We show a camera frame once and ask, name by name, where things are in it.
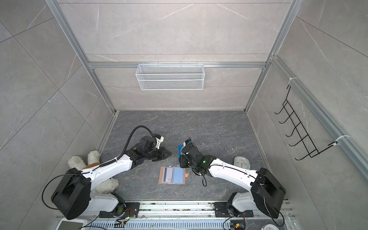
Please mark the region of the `blue plastic card tray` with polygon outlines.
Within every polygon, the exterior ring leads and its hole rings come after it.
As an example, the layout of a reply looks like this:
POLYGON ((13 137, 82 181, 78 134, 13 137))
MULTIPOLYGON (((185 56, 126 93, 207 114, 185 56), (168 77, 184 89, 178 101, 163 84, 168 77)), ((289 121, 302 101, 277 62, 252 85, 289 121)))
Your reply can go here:
POLYGON ((182 164, 182 161, 186 160, 186 157, 182 153, 182 149, 184 148, 184 145, 181 145, 178 147, 178 162, 179 164, 182 164))

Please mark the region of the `pink VIP card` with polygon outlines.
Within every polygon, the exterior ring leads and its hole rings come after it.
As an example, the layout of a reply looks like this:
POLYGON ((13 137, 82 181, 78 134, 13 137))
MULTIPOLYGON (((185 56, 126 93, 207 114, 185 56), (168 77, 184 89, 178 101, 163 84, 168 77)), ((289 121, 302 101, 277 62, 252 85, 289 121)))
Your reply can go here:
POLYGON ((162 183, 170 184, 173 182, 173 168, 164 167, 162 170, 162 183))

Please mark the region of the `tan leather card holder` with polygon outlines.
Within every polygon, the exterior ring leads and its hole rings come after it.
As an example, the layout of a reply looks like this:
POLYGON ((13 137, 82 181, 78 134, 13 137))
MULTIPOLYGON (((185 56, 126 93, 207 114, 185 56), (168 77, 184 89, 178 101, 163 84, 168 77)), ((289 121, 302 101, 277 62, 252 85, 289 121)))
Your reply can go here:
POLYGON ((180 167, 161 167, 159 184, 184 185, 189 177, 189 172, 180 167))

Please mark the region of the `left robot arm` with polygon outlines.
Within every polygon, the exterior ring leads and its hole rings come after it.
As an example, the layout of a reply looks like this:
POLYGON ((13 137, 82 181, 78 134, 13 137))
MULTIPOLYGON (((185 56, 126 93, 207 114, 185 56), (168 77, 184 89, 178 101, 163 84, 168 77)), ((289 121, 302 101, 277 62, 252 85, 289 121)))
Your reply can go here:
POLYGON ((145 160, 158 162, 172 155, 161 146, 162 136, 144 136, 132 148, 118 157, 81 171, 72 168, 63 175, 51 196, 52 203, 68 220, 83 215, 106 212, 121 217, 126 211, 125 201, 114 193, 102 194, 94 191, 98 185, 119 173, 144 163, 145 160))

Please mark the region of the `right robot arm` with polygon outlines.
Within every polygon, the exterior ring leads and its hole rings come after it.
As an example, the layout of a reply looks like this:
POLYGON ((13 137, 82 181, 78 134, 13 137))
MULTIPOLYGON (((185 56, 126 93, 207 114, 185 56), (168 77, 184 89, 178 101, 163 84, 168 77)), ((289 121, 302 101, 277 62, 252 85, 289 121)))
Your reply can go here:
POLYGON ((203 178, 220 178, 245 189, 245 193, 232 193, 227 201, 226 209, 231 216, 259 210, 272 219, 279 218, 286 190, 268 169, 243 169, 215 156, 202 155, 191 140, 186 140, 181 149, 180 167, 190 168, 203 178))

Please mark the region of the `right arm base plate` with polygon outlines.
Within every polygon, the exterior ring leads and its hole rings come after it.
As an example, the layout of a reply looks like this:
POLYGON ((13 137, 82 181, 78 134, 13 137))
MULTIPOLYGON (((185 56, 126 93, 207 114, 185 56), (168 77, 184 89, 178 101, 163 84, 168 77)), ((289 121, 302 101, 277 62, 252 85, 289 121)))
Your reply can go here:
POLYGON ((226 202, 215 202, 213 204, 213 209, 215 211, 215 217, 225 218, 225 217, 254 217, 252 210, 246 210, 243 212, 238 211, 232 205, 228 205, 226 202))

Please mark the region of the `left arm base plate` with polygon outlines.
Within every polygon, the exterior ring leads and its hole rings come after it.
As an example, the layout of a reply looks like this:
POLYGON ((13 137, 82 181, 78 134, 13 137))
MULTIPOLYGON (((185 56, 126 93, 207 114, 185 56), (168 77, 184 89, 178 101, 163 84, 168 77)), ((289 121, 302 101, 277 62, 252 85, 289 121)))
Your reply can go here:
POLYGON ((138 216, 140 210, 139 202, 128 202, 124 204, 118 204, 112 212, 101 211, 100 218, 134 218, 138 216))

